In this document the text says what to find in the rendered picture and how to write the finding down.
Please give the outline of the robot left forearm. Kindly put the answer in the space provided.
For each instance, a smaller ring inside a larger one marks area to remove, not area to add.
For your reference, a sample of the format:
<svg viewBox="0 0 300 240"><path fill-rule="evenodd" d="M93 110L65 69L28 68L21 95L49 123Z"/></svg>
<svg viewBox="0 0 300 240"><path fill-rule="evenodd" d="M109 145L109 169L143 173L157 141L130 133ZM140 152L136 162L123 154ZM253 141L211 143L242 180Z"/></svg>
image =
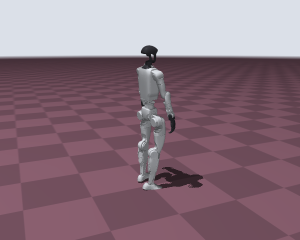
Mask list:
<svg viewBox="0 0 300 240"><path fill-rule="evenodd" d="M140 94L140 90L139 89L138 89L138 91L139 91L139 94ZM140 94L140 99L142 101L142 104L145 105L146 100L144 100L144 99L141 98L141 94Z"/></svg>

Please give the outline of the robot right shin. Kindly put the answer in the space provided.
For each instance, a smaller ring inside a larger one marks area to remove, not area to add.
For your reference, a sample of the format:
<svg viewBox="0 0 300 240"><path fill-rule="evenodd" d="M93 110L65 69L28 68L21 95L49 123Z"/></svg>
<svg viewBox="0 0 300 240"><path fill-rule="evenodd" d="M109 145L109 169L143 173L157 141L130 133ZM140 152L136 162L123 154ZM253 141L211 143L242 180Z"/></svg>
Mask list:
<svg viewBox="0 0 300 240"><path fill-rule="evenodd" d="M158 170L158 165L159 165L159 160L160 160L160 154L158 155L158 152L156 150L152 150L149 154L148 158L148 182L149 185L154 185L154 179L156 176L156 172Z"/></svg>

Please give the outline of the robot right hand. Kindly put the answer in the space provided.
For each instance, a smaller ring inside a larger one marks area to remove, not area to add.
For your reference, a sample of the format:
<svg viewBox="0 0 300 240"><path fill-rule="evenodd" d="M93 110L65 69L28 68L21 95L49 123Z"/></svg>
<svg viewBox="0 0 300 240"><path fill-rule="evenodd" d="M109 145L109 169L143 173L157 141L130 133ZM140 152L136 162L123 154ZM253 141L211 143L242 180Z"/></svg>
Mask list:
<svg viewBox="0 0 300 240"><path fill-rule="evenodd" d="M170 120L170 126L171 126L171 131L169 132L172 133L174 130L175 130L175 125L176 125L176 122L175 122L175 117L172 117L171 114L168 115L168 120Z"/></svg>

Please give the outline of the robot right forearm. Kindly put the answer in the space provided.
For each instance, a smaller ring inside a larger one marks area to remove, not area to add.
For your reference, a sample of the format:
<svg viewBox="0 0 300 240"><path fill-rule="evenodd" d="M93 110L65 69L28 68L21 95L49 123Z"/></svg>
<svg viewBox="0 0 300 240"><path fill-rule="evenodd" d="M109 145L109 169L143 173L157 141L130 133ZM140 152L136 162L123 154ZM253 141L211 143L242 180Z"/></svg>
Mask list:
<svg viewBox="0 0 300 240"><path fill-rule="evenodd" d="M171 94L170 94L170 92L165 93L165 100L163 101L163 104L165 106L167 117L168 117L168 115L172 115L172 118L173 118L175 116L175 113L173 112L173 108L172 108L172 104L171 104Z"/></svg>

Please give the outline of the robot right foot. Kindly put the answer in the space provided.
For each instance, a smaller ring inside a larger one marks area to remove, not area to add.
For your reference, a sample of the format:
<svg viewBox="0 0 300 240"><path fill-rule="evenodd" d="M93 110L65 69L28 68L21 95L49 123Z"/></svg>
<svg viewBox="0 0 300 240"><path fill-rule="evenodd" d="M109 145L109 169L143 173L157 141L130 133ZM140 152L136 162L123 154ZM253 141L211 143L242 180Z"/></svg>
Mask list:
<svg viewBox="0 0 300 240"><path fill-rule="evenodd" d="M151 184L151 183L150 183ZM160 186L160 185L157 185L157 184L155 184L155 183L153 183L153 185L150 185L149 183L144 183L144 185L143 185L143 189L144 190L158 190L158 189L161 189L162 188L162 186Z"/></svg>

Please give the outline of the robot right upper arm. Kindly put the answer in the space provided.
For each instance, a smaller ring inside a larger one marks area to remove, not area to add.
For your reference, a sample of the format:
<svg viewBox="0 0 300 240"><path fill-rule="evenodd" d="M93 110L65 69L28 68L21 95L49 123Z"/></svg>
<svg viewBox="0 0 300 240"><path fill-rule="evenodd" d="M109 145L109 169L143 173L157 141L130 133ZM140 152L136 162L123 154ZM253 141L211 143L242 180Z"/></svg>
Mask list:
<svg viewBox="0 0 300 240"><path fill-rule="evenodd" d="M160 70L153 70L151 73L152 73L152 78L156 81L162 99L165 99L165 93L169 91L166 91L164 74Z"/></svg>

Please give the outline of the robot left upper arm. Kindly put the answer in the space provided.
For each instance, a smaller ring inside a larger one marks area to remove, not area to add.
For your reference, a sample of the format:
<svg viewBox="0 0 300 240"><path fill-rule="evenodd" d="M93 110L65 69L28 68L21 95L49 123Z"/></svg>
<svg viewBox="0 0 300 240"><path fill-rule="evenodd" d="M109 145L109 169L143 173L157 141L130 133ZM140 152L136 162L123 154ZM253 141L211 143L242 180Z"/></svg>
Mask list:
<svg viewBox="0 0 300 240"><path fill-rule="evenodd" d="M138 75L138 82L139 82L139 68L136 69L136 72L137 72L137 75ZM138 83L138 87L139 87L139 83Z"/></svg>

